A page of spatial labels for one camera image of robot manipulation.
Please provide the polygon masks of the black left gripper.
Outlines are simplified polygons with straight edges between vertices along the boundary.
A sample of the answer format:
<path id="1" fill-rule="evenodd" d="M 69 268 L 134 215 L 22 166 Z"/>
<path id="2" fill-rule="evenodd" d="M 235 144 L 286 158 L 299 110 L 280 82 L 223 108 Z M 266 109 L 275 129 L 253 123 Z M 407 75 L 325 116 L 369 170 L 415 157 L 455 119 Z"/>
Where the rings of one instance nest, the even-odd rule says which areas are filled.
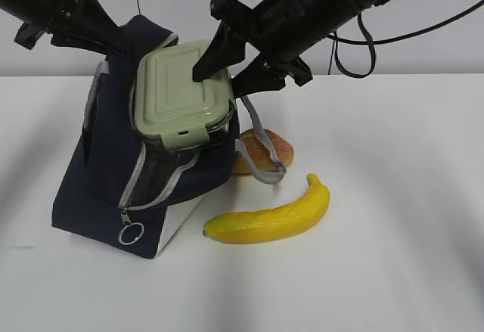
<path id="1" fill-rule="evenodd" d="M 78 48 L 99 54 L 131 53 L 131 39 L 116 25 L 98 0 L 73 0 L 47 20 L 22 23 L 14 42 L 34 48 L 44 34 L 51 35 L 51 44 L 62 48 Z"/>

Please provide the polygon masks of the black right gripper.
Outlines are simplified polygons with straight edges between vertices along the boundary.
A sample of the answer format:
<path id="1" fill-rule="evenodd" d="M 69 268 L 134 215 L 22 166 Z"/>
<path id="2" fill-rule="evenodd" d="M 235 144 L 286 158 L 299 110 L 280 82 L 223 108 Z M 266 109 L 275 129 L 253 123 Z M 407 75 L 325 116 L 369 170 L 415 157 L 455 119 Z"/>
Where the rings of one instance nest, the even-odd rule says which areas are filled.
<path id="1" fill-rule="evenodd" d="M 309 36 L 302 26 L 304 10 L 296 0 L 263 0 L 255 8 L 238 0 L 212 0 L 210 12 L 219 28 L 193 67 L 195 82 L 239 64 L 245 59 L 247 43 L 259 54 L 232 79 L 236 98 L 279 91 L 288 76 L 299 86 L 312 80 L 309 66 L 300 58 Z"/>

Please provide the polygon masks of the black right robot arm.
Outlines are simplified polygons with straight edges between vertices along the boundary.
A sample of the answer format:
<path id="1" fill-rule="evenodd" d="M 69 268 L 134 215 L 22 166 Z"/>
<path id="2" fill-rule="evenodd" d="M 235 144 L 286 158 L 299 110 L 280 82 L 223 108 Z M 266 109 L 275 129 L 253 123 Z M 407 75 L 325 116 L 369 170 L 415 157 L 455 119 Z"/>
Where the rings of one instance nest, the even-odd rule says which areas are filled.
<path id="1" fill-rule="evenodd" d="M 212 0 L 211 15 L 219 28 L 193 67 L 192 79 L 202 82 L 244 60 L 246 45 L 257 57 L 232 79 L 234 96 L 278 91 L 291 77 L 298 86 L 312 80 L 300 57 L 352 18 L 391 0 L 263 0 L 249 8 L 238 0 Z"/>

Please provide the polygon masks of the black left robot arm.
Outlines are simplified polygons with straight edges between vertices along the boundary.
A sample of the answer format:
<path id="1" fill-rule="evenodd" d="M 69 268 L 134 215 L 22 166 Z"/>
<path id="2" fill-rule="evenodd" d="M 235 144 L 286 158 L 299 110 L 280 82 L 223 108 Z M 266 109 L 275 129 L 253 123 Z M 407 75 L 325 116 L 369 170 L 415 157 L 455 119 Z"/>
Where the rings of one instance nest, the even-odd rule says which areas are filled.
<path id="1" fill-rule="evenodd" d="M 47 33 L 56 47 L 132 52 L 132 40 L 98 0 L 1 0 L 1 9 L 22 21 L 14 41 L 29 50 Z"/>

